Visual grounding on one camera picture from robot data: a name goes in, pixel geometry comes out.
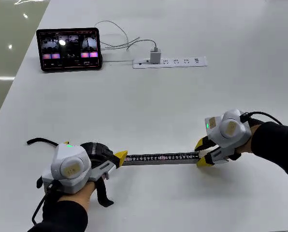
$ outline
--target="power outlet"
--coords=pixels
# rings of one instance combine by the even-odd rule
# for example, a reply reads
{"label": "power outlet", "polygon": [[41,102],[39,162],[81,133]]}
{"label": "power outlet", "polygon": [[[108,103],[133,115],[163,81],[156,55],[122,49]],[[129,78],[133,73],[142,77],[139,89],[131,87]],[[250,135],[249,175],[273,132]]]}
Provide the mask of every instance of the power outlet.
{"label": "power outlet", "polygon": [[133,61],[134,69],[201,67],[201,66],[207,66],[206,57],[161,58],[160,64],[151,64],[149,63],[149,59],[135,59]]}

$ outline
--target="measuring tape blade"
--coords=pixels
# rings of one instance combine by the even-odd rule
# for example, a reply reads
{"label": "measuring tape blade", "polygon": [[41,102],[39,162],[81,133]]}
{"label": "measuring tape blade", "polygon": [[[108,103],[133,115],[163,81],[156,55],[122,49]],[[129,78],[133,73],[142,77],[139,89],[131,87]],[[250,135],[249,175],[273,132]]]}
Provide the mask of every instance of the measuring tape blade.
{"label": "measuring tape blade", "polygon": [[199,152],[128,155],[123,166],[197,163]]}

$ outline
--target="gray floor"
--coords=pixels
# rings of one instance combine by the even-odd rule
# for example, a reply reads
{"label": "gray floor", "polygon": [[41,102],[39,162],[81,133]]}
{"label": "gray floor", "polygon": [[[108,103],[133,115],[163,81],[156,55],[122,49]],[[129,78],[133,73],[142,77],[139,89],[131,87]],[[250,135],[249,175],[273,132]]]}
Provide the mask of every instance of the gray floor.
{"label": "gray floor", "polygon": [[47,5],[47,0],[0,0],[0,108]]}

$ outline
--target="black sleeve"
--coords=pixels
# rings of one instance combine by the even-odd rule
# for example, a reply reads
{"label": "black sleeve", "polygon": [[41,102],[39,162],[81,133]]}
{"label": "black sleeve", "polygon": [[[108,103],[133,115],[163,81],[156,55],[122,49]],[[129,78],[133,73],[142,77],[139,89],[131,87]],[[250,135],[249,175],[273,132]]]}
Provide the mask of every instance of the black sleeve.
{"label": "black sleeve", "polygon": [[251,139],[251,150],[256,156],[276,163],[288,174],[288,126],[273,122],[262,124]]}
{"label": "black sleeve", "polygon": [[43,213],[43,221],[29,232],[84,232],[88,223],[86,210],[72,201],[56,202]]}

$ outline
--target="hand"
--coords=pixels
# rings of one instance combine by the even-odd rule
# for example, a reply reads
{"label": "hand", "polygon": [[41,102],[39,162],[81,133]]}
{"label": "hand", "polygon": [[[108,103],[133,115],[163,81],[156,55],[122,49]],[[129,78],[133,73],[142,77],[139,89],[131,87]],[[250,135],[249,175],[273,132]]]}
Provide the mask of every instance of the hand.
{"label": "hand", "polygon": [[73,201],[80,204],[88,212],[90,196],[96,189],[94,182],[87,182],[86,185],[73,195],[64,195],[58,201]]}
{"label": "hand", "polygon": [[248,153],[252,153],[251,150],[251,140],[252,140],[252,136],[254,135],[254,133],[256,132],[256,130],[258,129],[258,127],[261,125],[256,125],[250,128],[251,130],[251,137],[250,139],[247,141],[247,143],[245,143],[244,145],[238,147],[237,149],[235,149],[235,151],[237,153],[243,153],[243,152],[248,152]]}

